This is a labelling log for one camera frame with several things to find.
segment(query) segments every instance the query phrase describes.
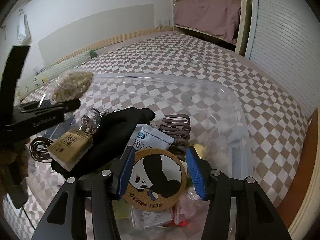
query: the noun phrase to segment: pink cloth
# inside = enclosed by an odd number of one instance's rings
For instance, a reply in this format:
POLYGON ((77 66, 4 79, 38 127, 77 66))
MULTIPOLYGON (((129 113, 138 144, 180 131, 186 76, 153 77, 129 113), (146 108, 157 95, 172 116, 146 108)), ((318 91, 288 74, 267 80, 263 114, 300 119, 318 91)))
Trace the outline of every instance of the pink cloth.
POLYGON ((241 0, 182 0, 174 6, 174 23, 232 43, 240 9, 241 0))

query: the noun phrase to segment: ribbed white panel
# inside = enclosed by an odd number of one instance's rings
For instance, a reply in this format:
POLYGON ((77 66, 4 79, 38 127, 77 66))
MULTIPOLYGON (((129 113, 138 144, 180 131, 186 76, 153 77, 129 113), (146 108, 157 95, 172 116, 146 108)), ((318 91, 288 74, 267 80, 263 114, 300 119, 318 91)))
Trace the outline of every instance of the ribbed white panel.
POLYGON ((312 114, 320 100, 320 24, 305 0, 259 0, 250 60, 312 114))

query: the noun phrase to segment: cork coaster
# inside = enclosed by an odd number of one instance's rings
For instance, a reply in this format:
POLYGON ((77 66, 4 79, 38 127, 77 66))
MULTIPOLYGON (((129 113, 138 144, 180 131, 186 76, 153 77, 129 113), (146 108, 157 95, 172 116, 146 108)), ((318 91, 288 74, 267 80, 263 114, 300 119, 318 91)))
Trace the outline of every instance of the cork coaster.
POLYGON ((186 188, 186 172, 180 160, 161 149, 136 152, 124 199, 137 209, 156 212, 177 203, 186 188))

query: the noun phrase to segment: black cloth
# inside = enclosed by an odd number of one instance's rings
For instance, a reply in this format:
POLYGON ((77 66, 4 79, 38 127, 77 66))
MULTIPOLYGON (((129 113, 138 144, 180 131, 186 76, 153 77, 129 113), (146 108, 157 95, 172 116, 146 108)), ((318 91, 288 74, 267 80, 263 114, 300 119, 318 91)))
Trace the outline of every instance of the black cloth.
POLYGON ((65 179, 79 178, 121 156, 138 123, 150 125, 156 114, 149 108, 127 108, 102 117, 100 127, 93 135, 93 146, 68 172, 56 161, 51 167, 65 179))

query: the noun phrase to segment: panda illustration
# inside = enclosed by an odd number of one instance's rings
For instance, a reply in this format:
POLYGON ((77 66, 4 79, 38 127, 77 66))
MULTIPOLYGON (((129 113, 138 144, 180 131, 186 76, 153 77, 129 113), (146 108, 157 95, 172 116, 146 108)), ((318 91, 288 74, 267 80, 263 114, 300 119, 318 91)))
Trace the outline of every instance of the panda illustration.
POLYGON ((135 163, 129 182, 138 192, 148 189, 147 195, 156 201, 175 195, 181 187, 181 167, 170 157, 148 155, 135 163))

